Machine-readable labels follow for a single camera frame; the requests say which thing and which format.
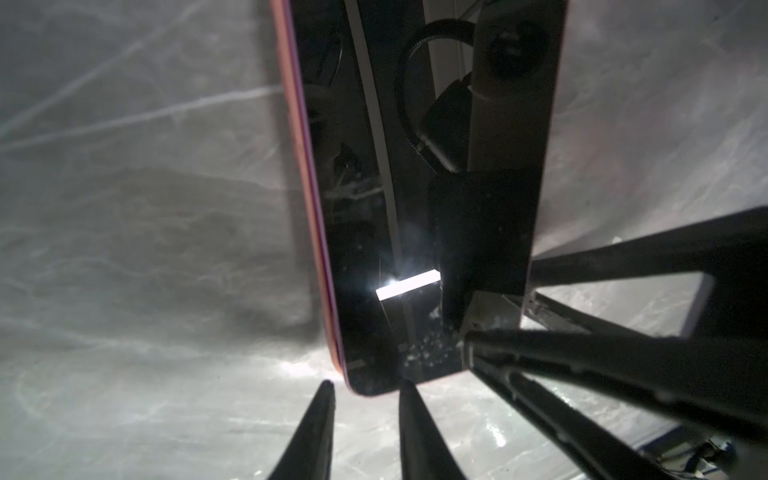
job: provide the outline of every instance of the marble surface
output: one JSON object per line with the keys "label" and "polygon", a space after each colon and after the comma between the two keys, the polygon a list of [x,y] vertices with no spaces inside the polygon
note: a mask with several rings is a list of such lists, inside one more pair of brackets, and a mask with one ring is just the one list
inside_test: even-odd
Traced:
{"label": "marble surface", "polygon": [[[767,8],[573,2],[538,252],[766,203]],[[396,396],[325,346],[268,4],[0,9],[0,477],[264,478],[331,378],[333,477],[399,478]],[[677,331],[695,279],[635,282],[553,294]],[[631,444],[668,425],[548,385]],[[469,478],[573,475],[470,375],[420,389]]]}

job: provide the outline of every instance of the black corrugated hose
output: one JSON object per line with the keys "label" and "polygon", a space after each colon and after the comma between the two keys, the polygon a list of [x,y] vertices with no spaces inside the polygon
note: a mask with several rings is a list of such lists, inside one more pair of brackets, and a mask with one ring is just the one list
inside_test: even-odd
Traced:
{"label": "black corrugated hose", "polygon": [[408,112],[406,111],[406,69],[408,67],[408,61],[415,55],[415,53],[424,45],[432,40],[439,38],[449,38],[452,40],[460,41],[469,46],[472,46],[472,42],[475,38],[475,24],[466,22],[464,20],[456,20],[454,18],[446,18],[443,20],[437,20],[432,23],[428,23],[421,27],[409,40],[406,47],[400,51],[400,56],[397,60],[397,72],[395,76],[395,100],[397,102],[397,115],[400,118],[400,124],[402,129],[406,133],[406,139],[408,143],[413,147],[413,150],[424,159],[424,161],[435,171],[435,173],[445,173],[448,170],[442,166],[440,160],[429,150],[428,147],[424,147],[419,150],[419,143],[421,140],[416,134],[413,124],[408,118]]}

